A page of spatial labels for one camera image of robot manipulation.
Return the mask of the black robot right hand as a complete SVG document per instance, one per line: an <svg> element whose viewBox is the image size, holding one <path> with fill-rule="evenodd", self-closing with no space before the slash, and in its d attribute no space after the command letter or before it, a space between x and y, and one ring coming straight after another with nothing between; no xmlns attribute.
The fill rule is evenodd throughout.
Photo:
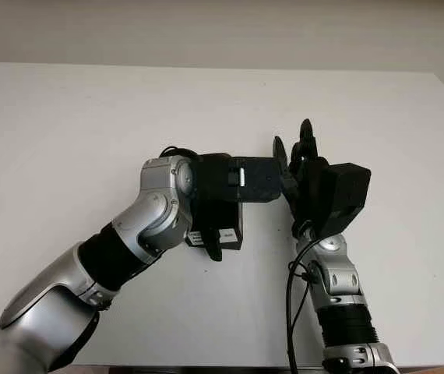
<svg viewBox="0 0 444 374"><path fill-rule="evenodd" d="M313 225L313 199L316 197L319 175L328 164L320 157L314 137L312 123L306 118L300 127L299 140L291 150L288 161L284 143L279 136L273 139L273 158L280 171L280 187L293 217L291 232L294 238Z"/></svg>

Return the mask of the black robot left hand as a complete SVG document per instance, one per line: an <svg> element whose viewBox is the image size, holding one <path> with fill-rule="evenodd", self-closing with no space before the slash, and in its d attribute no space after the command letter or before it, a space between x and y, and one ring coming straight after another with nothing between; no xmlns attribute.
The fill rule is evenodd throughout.
<svg viewBox="0 0 444 374"><path fill-rule="evenodd" d="M204 248L215 262L222 260L224 249L241 248L241 204L231 200L231 156L227 153L208 153L192 164L195 188L191 201L191 232L197 239L186 242Z"/></svg>

